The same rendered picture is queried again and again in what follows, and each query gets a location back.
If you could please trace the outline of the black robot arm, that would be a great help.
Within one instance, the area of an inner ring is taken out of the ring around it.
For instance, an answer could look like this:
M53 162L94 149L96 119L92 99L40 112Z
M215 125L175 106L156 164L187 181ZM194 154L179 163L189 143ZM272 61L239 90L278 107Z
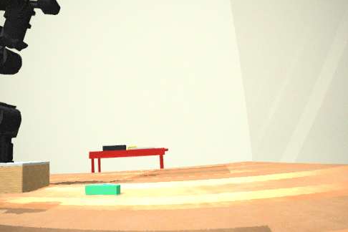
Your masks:
M24 12L29 0L0 0L5 5L5 13L17 10L17 14ZM0 74L16 74L22 66L21 56L10 49L19 52L28 47L24 43L27 28L15 21L5 21L0 26ZM0 102L0 163L14 163L11 139L16 137L21 125L21 112L16 106Z

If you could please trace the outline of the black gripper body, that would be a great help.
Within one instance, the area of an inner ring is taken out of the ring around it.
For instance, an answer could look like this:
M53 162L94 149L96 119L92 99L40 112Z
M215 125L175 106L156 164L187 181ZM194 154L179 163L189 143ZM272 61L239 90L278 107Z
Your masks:
M24 25L27 29L31 29L29 24L32 16L36 15L34 9L41 9L44 14L57 15L61 9L56 0L29 0L27 8L21 14L17 14L17 10L11 10L10 13L4 13L5 21L15 21Z

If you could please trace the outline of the green square post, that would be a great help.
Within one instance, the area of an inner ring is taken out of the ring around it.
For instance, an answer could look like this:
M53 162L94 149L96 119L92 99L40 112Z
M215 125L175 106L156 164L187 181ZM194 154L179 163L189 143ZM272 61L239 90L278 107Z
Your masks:
M120 185L86 185L85 195L119 195Z

